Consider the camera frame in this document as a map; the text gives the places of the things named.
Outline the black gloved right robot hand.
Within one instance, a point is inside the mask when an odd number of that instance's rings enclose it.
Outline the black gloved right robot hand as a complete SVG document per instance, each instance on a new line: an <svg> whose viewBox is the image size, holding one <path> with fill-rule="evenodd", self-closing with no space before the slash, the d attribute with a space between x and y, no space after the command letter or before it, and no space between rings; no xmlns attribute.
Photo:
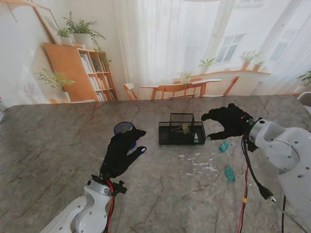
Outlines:
<svg viewBox="0 0 311 233"><path fill-rule="evenodd" d="M222 132L209 134L208 140L223 140L244 135L249 133L255 124L252 116L233 103L227 107L211 109L207 114L201 116L202 121L208 119L219 122L224 128Z"/></svg>

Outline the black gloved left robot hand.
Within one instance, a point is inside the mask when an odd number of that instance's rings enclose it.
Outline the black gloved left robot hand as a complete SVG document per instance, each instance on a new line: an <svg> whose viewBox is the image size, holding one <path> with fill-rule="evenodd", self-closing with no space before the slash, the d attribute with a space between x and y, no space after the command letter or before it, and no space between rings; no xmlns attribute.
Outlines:
<svg viewBox="0 0 311 233"><path fill-rule="evenodd" d="M146 151L146 147L140 146L131 154L128 153L134 143L145 135L144 130L132 128L113 136L100 169L100 177L110 179L122 175Z"/></svg>

